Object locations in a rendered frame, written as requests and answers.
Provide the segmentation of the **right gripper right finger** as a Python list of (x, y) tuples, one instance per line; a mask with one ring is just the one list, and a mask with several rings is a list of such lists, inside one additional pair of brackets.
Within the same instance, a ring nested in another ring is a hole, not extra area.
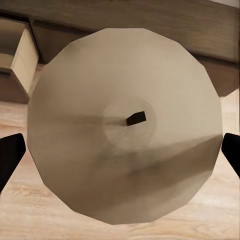
[(240, 135), (226, 133), (221, 151), (240, 178)]

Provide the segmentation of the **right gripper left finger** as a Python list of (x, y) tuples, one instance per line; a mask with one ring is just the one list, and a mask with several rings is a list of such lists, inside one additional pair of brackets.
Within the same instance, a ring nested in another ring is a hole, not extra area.
[(26, 152), (22, 133), (0, 138), (0, 193)]

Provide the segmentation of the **pillar candle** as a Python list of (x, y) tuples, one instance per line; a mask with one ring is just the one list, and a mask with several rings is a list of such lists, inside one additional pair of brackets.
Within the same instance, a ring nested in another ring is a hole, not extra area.
[(43, 183), (74, 212), (109, 225), (153, 223), (187, 205), (223, 140), (205, 67), (146, 28), (71, 42), (27, 105), (27, 147)]

